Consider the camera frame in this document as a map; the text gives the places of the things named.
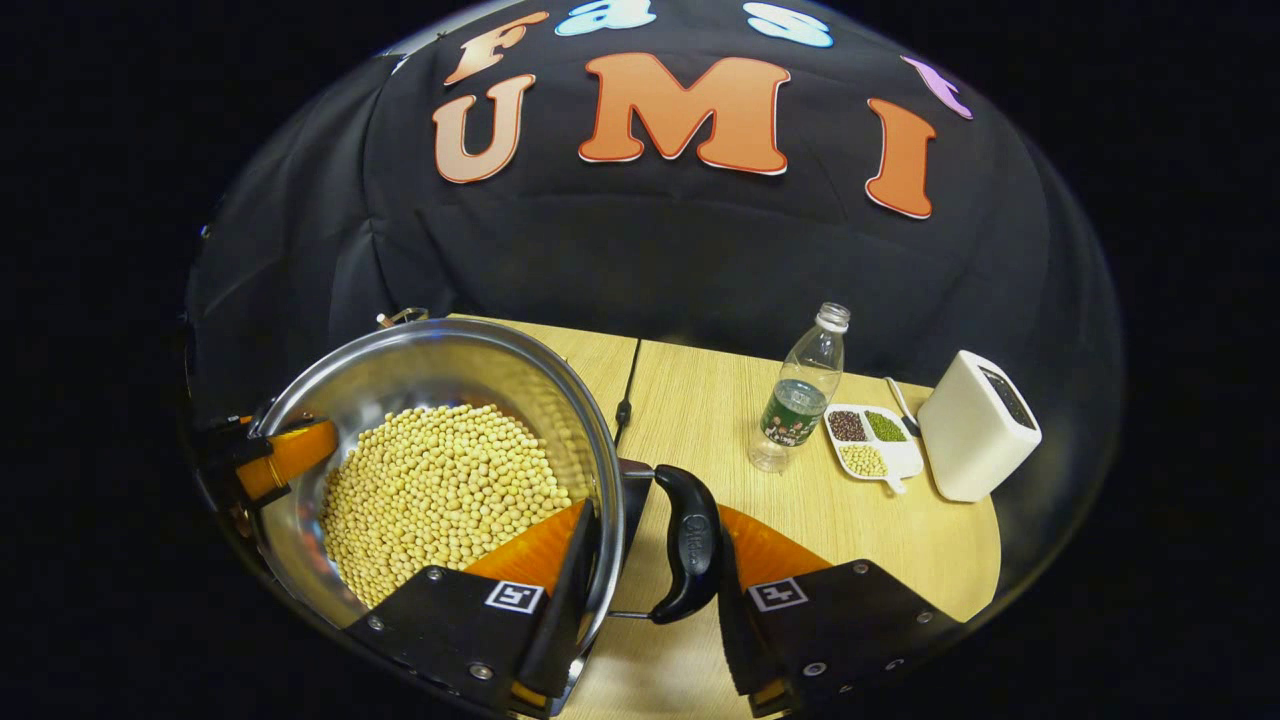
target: black pot handle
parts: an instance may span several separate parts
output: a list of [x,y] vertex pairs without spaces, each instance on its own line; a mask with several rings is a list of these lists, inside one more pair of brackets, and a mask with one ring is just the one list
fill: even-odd
[[654,468],[654,480],[671,500],[667,560],[671,592],[649,611],[658,625],[698,612],[719,588],[722,548],[716,498],[696,475],[671,465]]

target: white box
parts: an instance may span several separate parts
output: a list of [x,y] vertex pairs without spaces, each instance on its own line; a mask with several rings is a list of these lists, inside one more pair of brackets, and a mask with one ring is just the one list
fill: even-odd
[[1039,423],[1009,375],[968,350],[956,354],[916,420],[938,493],[960,502],[987,497],[1041,442]]

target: table surface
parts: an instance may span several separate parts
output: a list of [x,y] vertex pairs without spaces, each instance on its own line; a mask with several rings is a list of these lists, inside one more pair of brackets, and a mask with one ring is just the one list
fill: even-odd
[[[564,356],[614,428],[635,338],[493,320],[544,342]],[[938,610],[960,621],[986,607],[1000,574],[1000,529],[991,498],[943,500],[924,473],[908,493],[844,473],[826,430],[818,428],[781,474],[756,470],[748,443],[777,379],[780,361],[644,341],[631,388],[631,424],[618,454],[698,475],[716,500],[771,525],[832,564],[868,559]],[[931,389],[899,383],[913,414]],[[846,373],[833,402],[897,404],[882,378]],[[911,442],[919,443],[916,438]],[[666,529],[671,507],[650,488],[627,557],[614,610],[649,610],[671,585]],[[750,717],[733,691],[712,602],[669,625],[607,619],[590,661],[561,717]]]

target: plastic bottle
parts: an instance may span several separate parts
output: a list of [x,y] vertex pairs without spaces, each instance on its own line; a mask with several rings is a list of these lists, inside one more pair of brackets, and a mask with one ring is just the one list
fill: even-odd
[[822,423],[845,372],[847,329],[849,310],[824,302],[814,327],[787,354],[748,454],[760,470],[781,473]]

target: purple letter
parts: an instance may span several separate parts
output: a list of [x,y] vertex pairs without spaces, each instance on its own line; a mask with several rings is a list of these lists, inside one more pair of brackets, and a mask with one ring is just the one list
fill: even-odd
[[941,100],[943,105],[951,108],[957,115],[966,120],[973,119],[973,113],[969,111],[969,108],[965,108],[959,100],[956,100],[955,92],[959,92],[956,86],[951,85],[942,76],[940,76],[938,70],[934,70],[919,60],[913,60],[906,55],[899,55],[899,58],[915,67],[915,69],[920,73],[920,79],[923,79],[924,85],[928,86],[929,92]]

